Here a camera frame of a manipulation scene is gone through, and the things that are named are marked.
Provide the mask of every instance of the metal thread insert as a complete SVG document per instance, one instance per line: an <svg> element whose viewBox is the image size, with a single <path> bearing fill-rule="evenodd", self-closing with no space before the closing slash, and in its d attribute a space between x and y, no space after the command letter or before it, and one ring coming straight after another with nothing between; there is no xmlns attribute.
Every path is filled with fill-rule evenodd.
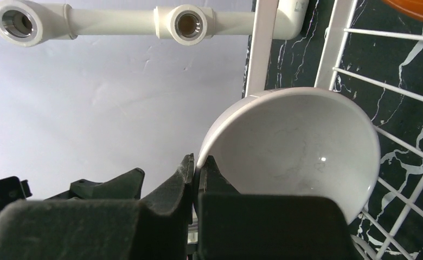
<svg viewBox="0 0 423 260"><path fill-rule="evenodd" d="M26 38L33 33L33 23L28 14L18 10L8 10L2 15L2 26L9 34Z"/></svg>
<svg viewBox="0 0 423 260"><path fill-rule="evenodd" d="M195 12L182 12L176 18L175 29L181 39L192 41L198 38L202 32L202 19Z"/></svg>

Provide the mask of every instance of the orange object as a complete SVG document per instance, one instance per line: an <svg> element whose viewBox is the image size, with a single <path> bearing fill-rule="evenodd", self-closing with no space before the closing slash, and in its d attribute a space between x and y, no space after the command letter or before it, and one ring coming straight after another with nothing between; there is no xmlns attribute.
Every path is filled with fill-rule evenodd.
<svg viewBox="0 0 423 260"><path fill-rule="evenodd" d="M423 0L383 0L392 8L423 21Z"/></svg>

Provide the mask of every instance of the bowl rim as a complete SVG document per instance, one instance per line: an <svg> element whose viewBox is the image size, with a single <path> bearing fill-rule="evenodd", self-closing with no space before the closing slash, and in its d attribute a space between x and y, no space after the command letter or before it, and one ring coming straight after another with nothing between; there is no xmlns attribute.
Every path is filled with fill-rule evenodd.
<svg viewBox="0 0 423 260"><path fill-rule="evenodd" d="M374 125L370 121L370 118L368 117L368 115L356 103L354 103L352 100L350 100L349 98L339 93L335 93L333 91L326 90L326 89L313 88L313 87L293 87L293 88L270 89L270 90L265 90L263 92L259 92L254 95L248 96L248 97L254 97L255 99L250 100L247 103L244 103L241 107L237 108L228 118L224 119L221 122L221 124L216 128L216 130L210 135L210 138L207 140L207 143L202 144L203 147L199 153L196 167L200 169L203 166L205 159L207 158L213 145L216 143L218 137L231 124L233 124L237 118L241 117L242 115L248 113L250 110L258 106L261 106L267 102L271 102L275 99L285 98L288 96L296 96L296 95L314 95L314 96L320 96L323 98L335 100L341 103L342 105L345 105L349 109L351 109L360 118L360 120L363 121L364 126L366 126L365 131L368 132L368 135L370 136L370 139L371 139L369 141L372 143L372 146L374 147L374 150L375 150L374 154L375 154L376 163L370 166L374 172L374 175L372 175L373 179L372 179L371 185L368 187L368 192L366 196L364 196L366 200L363 202L360 202L360 208L353 212L355 214L353 215L354 217L352 219L347 219L347 217L344 215L346 217L347 223L350 224L362 211L363 207L368 202L371 196L371 193L374 190L374 187L376 186L376 183L379 177L379 169L381 166L381 148L380 148L377 132L374 129ZM245 97L237 102L244 101L248 97Z"/></svg>

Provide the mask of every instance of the white wire rack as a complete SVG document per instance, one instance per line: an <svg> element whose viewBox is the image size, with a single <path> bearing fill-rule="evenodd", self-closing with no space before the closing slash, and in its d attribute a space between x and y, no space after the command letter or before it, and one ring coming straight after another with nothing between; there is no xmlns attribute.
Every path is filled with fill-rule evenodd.
<svg viewBox="0 0 423 260"><path fill-rule="evenodd" d="M319 70L317 73L315 86L325 88L325 85L322 85L322 82L329 82L330 84L327 84L326 87L329 88L329 90L333 90L335 81L339 73L339 74L344 74L344 75L365 81L367 83L371 83L377 87L384 88L386 90L390 90L398 94L423 102L422 95L339 68L339 64L341 62L344 48L345 48L345 43L350 34L364 34L364 35L369 35L370 37L392 37L392 38L405 39L409 41L423 41L423 35L402 34L402 33L396 33L396 32L395 33L388 32L388 31L363 30L363 29L351 28L356 7L357 7L357 0L353 0L353 1L336 0L335 1L335 5L333 7L333 12L332 12L331 20L329 24L329 32L325 40L325 45L324 45L321 61L319 64ZM375 129L382 136L390 139L391 141L399 144L400 146L408 149L409 151L423 158L423 151L417 149L416 147L404 142L400 138L378 127L375 127ZM403 221L408 216L410 210L413 210L414 212L416 212L423 218L423 210L415 205L415 201L417 200L418 196L423 190L423 175L409 198L405 197L399 191L394 189L390 184L388 184L382 178L379 178L378 181L385 188L387 188L389 192L393 193L397 198L399 198L402 202L404 202L405 207L401 211L396 222L393 224L390 232L387 232L377 222L375 218L373 218L365 209L363 209L362 211L363 216L368 218L370 222L385 236L386 239L383 242L382 246L379 248L378 252L375 252L364 241L361 241L361 239L354 239L356 242L358 242L356 244L356 248L359 251L360 255L363 256L364 259L381 259L383 254L386 252L386 250L392 243L400 251L400 253L403 256L405 256L407 259L413 259L413 257L394 239L394 236L400 230L400 227L402 226Z"/></svg>

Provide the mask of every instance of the white bowl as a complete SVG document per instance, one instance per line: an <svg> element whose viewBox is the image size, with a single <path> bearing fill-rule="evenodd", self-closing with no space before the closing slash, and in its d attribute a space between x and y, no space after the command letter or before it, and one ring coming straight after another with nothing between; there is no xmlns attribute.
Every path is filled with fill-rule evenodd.
<svg viewBox="0 0 423 260"><path fill-rule="evenodd" d="M213 155L245 194L322 196L351 223L377 181L380 147L368 116L328 90L266 90L229 107L208 131L197 160Z"/></svg>

